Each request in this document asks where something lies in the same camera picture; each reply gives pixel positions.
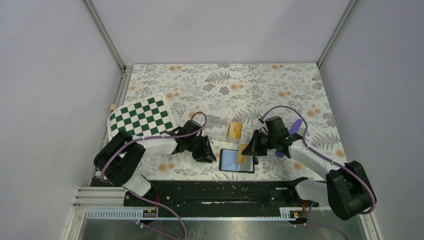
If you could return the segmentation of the clear plastic box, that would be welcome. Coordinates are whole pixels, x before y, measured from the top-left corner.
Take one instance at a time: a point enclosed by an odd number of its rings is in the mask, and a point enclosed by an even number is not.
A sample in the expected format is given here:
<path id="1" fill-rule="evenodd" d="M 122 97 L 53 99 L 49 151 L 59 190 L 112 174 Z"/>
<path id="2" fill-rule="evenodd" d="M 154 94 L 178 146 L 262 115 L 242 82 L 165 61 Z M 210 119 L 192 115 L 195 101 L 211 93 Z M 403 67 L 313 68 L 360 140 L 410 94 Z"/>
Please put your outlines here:
<path id="1" fill-rule="evenodd" d="M 240 121 L 222 118 L 215 115 L 207 115 L 206 118 L 203 117 L 203 119 L 206 120 L 206 125 L 205 125 L 205 128 L 203 129 L 203 133 L 209 136 L 210 140 L 231 143 L 231 144 L 240 143 L 241 138 L 238 139 L 238 138 L 232 138 L 227 136 L 228 127 L 230 123 L 231 122 L 241 123 Z"/>

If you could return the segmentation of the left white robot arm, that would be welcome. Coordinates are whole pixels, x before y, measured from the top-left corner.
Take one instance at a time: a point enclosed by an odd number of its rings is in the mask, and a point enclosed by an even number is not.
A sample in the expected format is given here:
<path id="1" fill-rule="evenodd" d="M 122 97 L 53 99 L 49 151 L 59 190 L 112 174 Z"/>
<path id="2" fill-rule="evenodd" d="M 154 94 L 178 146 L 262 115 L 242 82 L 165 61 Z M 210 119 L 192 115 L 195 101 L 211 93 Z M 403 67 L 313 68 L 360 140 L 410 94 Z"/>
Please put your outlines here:
<path id="1" fill-rule="evenodd" d="M 215 157 L 203 127 L 194 120 L 156 136 L 135 137 L 126 131 L 118 132 L 96 155 L 93 164 L 114 187 L 122 187 L 135 194 L 144 206 L 152 204 L 155 192 L 152 184 L 136 169 L 143 158 L 175 155 L 185 151 L 201 163 L 212 163 Z"/>

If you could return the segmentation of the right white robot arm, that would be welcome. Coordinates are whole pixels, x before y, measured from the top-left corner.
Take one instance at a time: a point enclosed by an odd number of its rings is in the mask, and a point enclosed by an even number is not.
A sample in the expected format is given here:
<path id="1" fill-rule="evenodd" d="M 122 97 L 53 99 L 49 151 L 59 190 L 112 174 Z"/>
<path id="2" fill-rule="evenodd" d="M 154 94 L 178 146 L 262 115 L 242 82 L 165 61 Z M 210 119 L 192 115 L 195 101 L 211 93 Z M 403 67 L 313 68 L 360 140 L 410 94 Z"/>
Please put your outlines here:
<path id="1" fill-rule="evenodd" d="M 294 188 L 286 193 L 291 205 L 299 206 L 305 200 L 324 204 L 344 221 L 375 207 L 375 193 L 359 162 L 341 164 L 305 146 L 304 138 L 290 132 L 279 116 L 266 119 L 264 124 L 266 127 L 253 132 L 242 155 L 264 157 L 269 150 L 275 150 L 307 166 L 324 180 L 307 177 L 295 180 Z"/>

